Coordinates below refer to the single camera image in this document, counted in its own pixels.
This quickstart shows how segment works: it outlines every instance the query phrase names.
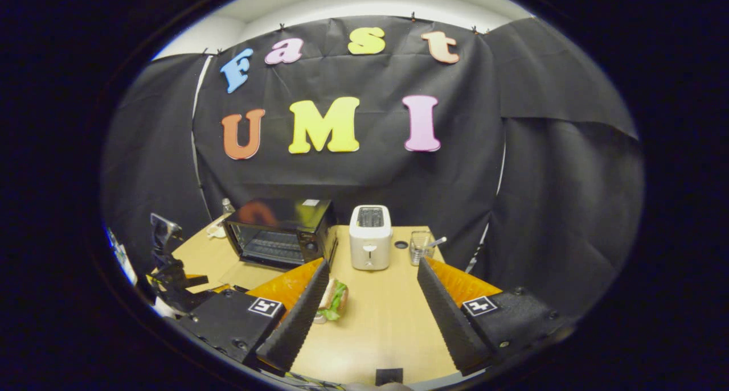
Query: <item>table surface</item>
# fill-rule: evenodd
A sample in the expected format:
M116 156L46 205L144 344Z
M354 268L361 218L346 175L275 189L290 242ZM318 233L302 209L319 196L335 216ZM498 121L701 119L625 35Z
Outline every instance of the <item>table surface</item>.
M252 289L283 271L244 263L226 238L208 238L206 228L173 252L186 274L205 274L209 283L190 287L193 293L223 284ZM409 263L412 231L427 226L393 227L390 267L363 271L351 267L349 226L333 226L339 244L331 276L349 287L344 315L337 321L312 324L291 371L319 380L348 384L375 383L375 370L403 368L403 382L434 380L457 373L453 360L417 284L417 267ZM434 258L443 261L439 249Z

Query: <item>white wall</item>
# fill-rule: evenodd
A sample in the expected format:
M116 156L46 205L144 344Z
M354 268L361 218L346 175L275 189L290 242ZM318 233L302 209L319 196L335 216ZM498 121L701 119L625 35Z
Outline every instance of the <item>white wall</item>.
M228 49L239 43L245 23L235 18L209 15L167 44L154 59L181 53L217 53L218 48Z
M287 5L247 23L237 41L278 30L279 23L292 26L313 20L347 15L396 15L437 20L463 28L477 26L481 32L512 21L499 13L460 0L307 0Z

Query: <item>toaster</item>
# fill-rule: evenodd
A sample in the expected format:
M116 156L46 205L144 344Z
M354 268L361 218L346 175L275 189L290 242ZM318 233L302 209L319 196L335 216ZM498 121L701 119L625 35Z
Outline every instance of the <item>toaster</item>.
M390 265L392 224L385 206L363 204L354 208L349 222L352 267L383 270Z

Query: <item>plastic bottle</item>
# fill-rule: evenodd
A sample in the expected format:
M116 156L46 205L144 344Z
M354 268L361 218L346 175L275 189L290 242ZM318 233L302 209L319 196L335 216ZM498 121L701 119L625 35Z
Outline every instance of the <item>plastic bottle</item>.
M230 204L230 199L225 198L223 199L223 213L226 215L229 215L230 213L235 212L235 207Z

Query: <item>pink letter i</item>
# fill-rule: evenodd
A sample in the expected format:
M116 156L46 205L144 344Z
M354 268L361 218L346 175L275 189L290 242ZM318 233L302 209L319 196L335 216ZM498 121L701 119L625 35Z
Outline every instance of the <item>pink letter i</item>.
M411 137L406 149L412 152L435 152L440 141L433 134L433 106L438 105L434 96L409 95L403 98L411 116Z

